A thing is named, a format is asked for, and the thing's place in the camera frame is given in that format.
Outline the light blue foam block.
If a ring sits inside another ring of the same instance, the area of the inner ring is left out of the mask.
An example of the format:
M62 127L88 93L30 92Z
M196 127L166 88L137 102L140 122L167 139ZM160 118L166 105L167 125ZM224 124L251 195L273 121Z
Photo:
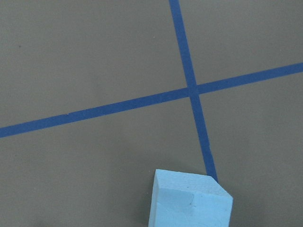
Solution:
M157 169L150 227L227 227L233 197L212 177Z

